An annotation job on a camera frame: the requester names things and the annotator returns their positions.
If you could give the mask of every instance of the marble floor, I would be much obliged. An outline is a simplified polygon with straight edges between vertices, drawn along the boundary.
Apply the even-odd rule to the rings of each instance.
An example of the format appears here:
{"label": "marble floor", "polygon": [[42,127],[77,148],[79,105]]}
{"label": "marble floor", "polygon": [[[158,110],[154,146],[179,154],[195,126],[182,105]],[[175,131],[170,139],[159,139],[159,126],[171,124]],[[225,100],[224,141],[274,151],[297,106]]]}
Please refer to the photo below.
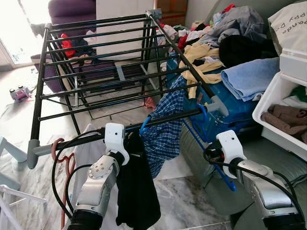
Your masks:
{"label": "marble floor", "polygon": [[[31,73],[33,67],[24,67],[10,72],[0,72],[0,136],[26,151],[30,139],[34,97],[22,103],[13,103],[9,89],[20,84],[33,87],[37,74]],[[125,106],[138,106],[136,101]],[[63,112],[66,109],[59,104],[45,102],[42,113]],[[109,110],[93,111],[95,115],[104,115]],[[150,110],[140,108],[125,114],[112,116],[112,122],[130,124],[144,119]],[[88,113],[77,115],[80,130],[88,123],[104,126],[109,118],[91,120]],[[71,139],[76,136],[70,117],[59,117],[44,121],[41,124],[41,145],[52,143],[59,137]],[[37,166],[30,170],[26,162],[17,164],[6,151],[0,157],[0,170],[21,183],[20,191],[46,198],[46,204],[34,201],[23,201],[12,208],[19,223],[25,230],[58,230],[60,229],[61,209],[58,206],[51,188],[51,168],[53,160],[50,155],[42,156]],[[58,192],[63,191],[65,168],[57,167],[56,186]],[[218,215],[204,190],[198,185],[195,177],[182,156],[167,161],[154,181],[161,206],[161,218],[152,227],[153,230],[230,230],[228,218]]]}

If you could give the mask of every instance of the toy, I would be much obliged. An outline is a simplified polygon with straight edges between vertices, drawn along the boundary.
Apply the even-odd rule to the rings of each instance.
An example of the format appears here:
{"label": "toy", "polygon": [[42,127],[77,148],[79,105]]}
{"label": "toy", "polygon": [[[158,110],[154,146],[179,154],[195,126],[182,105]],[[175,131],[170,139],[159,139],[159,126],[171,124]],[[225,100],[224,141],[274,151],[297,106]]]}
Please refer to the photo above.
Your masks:
{"label": "toy", "polygon": [[20,85],[16,90],[10,89],[10,94],[13,100],[21,102],[24,98],[28,98],[31,92],[27,87]]}

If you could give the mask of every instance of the white cloth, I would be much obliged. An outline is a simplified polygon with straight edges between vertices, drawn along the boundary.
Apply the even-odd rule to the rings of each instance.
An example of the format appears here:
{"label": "white cloth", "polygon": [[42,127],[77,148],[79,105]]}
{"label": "white cloth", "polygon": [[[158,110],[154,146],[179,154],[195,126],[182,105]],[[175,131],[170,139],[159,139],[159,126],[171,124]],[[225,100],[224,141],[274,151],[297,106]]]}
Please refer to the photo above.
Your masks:
{"label": "white cloth", "polygon": [[161,63],[160,69],[161,69],[162,72],[166,71],[166,66],[167,66],[167,62]]}
{"label": "white cloth", "polygon": [[269,18],[282,48],[307,52],[307,1],[290,4]]}
{"label": "white cloth", "polygon": [[205,32],[203,30],[199,31],[191,31],[187,37],[187,42],[193,39],[199,38],[200,36],[204,35]]}
{"label": "white cloth", "polygon": [[282,101],[280,101],[278,104],[284,105],[284,106],[291,106],[298,109],[307,109],[307,103],[300,101],[297,96],[290,96],[286,97]]}
{"label": "white cloth", "polygon": [[[161,31],[160,30],[156,30],[156,34],[157,35],[161,35]],[[162,37],[157,37],[157,43],[158,43],[158,46],[162,46],[162,45],[165,45],[166,44],[166,40],[165,40],[165,37],[162,36]]]}
{"label": "white cloth", "polygon": [[262,96],[263,96],[263,93],[257,93],[252,99],[252,101],[260,101]]}
{"label": "white cloth", "polygon": [[178,34],[178,32],[170,25],[165,25],[163,29],[172,40],[174,40],[175,36]]}
{"label": "white cloth", "polygon": [[[96,32],[93,32],[91,30],[86,32],[86,35],[94,35],[94,34],[96,34]],[[87,41],[87,44],[89,45],[94,45],[97,43],[97,37],[85,37],[84,40]]]}
{"label": "white cloth", "polygon": [[[95,130],[96,128],[89,124],[84,132]],[[106,153],[106,145],[103,143],[102,140],[93,141],[90,143],[82,144],[76,146],[74,148],[74,154],[76,158],[76,168],[84,165],[84,164],[93,164],[95,163],[100,157],[105,155]],[[72,192],[72,199],[71,204],[75,208],[75,204],[77,202],[78,195],[80,193],[82,185],[85,183],[87,179],[87,172],[88,168],[82,168],[76,172],[76,179],[73,186]],[[127,229],[125,224],[120,226],[116,225],[116,217],[118,213],[118,188],[115,184],[111,190],[110,201],[106,211],[106,216],[103,219],[101,230],[124,230]]]}
{"label": "white cloth", "polygon": [[208,63],[214,63],[214,62],[221,61],[219,58],[213,58],[213,57],[203,57],[203,58],[201,58],[201,60],[208,62]]}
{"label": "white cloth", "polygon": [[178,31],[178,36],[179,36],[179,37],[184,37],[184,36],[187,35],[189,32],[190,32],[190,30],[186,30],[186,29],[184,29],[184,30],[179,30],[179,31]]}

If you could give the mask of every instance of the brown cloth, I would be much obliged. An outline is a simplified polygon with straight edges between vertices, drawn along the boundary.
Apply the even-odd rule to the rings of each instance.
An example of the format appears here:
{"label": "brown cloth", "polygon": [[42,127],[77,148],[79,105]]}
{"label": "brown cloth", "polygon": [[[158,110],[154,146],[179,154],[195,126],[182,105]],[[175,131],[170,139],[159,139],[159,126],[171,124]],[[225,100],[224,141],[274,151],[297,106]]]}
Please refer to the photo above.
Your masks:
{"label": "brown cloth", "polygon": [[307,144],[307,110],[272,105],[261,119]]}

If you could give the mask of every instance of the red cloth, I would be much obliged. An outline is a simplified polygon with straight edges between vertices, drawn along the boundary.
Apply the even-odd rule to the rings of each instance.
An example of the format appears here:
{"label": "red cloth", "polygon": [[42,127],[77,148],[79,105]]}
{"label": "red cloth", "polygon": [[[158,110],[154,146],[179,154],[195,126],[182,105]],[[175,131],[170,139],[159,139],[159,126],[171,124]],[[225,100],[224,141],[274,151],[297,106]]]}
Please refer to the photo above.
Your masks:
{"label": "red cloth", "polygon": [[180,37],[179,43],[178,43],[178,48],[180,50],[183,50],[184,47],[186,46],[187,38],[188,38],[188,35],[185,35],[184,37]]}
{"label": "red cloth", "polygon": [[145,103],[142,103],[142,106],[145,106],[146,109],[152,108],[153,111],[155,110],[156,104],[152,97],[146,97],[145,98]]}
{"label": "red cloth", "polygon": [[222,11],[222,13],[226,13],[226,12],[230,11],[231,8],[234,8],[234,7],[236,7],[234,4],[230,4],[229,6],[227,6],[227,7]]}
{"label": "red cloth", "polygon": [[[61,35],[61,38],[65,38],[67,37],[66,34],[62,34]],[[66,40],[66,41],[62,41],[62,48],[63,49],[66,49],[66,48],[72,48],[72,44],[71,44],[71,40]],[[71,58],[74,54],[76,53],[75,50],[68,50],[68,51],[65,51],[65,54],[68,58]]]}

